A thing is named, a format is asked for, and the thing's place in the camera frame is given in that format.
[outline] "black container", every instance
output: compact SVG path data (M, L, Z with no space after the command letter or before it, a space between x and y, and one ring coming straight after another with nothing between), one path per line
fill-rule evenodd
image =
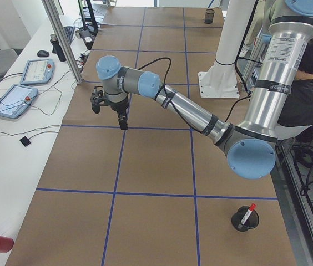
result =
M213 9L206 9L205 14L205 23L211 24L213 22L214 10Z
M259 224L259 215L258 213L253 210L246 222L241 224L240 221L243 219L245 213L249 210L249 206L242 206L238 209L236 213L232 216L232 225L235 229L240 232L248 231L249 229L253 229L258 226Z
M54 48L55 53L57 54L59 60L61 62L66 61L67 59L65 58L64 52L62 50L62 47L59 44L58 38L55 34L51 34L51 44Z

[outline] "device screen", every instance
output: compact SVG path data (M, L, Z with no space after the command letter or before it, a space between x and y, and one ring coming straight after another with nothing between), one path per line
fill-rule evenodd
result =
M24 81L40 81L46 73L47 60L31 61L28 64Z
M0 99L0 113L6 115L15 114L20 106L26 104L24 98L28 96L30 92L32 92L31 89L20 86L13 87L3 99Z

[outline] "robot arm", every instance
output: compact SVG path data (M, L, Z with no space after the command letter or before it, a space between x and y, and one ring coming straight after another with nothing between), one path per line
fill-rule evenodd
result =
M111 56L97 62L104 92L92 94L93 110L99 113L100 106L110 105L118 113L121 129L127 129L128 93L152 98L211 138L239 176L254 179L267 175L275 165L274 127L290 94L306 44L313 38L313 17L291 6L295 2L277 0L271 7L272 40L250 106L240 124L222 122L173 88L164 86L156 74L121 66L119 60ZM299 7L303 8L304 2L310 1L297 2L301 2Z

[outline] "blue joint cap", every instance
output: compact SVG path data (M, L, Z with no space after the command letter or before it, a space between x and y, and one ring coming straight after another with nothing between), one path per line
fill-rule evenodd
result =
M299 15L313 17L313 0L285 0L285 3Z
M227 154L229 167L239 176L257 179L275 166L275 151L266 141L245 139L233 144Z
M269 44L269 43L270 43L271 38L272 38L272 36L271 36L270 34L264 34L264 33L262 33L261 36L262 36L262 41L263 41L264 43L266 43L266 44Z
M146 71L138 80L138 91L141 96L154 98L160 88L160 78L157 74Z
M120 61L112 56L101 57L96 63L96 71L100 80L110 79L121 69Z

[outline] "tablet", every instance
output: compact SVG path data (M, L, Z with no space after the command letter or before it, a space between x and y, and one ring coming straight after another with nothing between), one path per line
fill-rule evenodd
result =
M36 99L38 89L14 84L0 98L0 116L16 119L22 115L27 107Z
M54 61L52 59L29 60L19 82L22 85L46 84L50 81L54 72Z

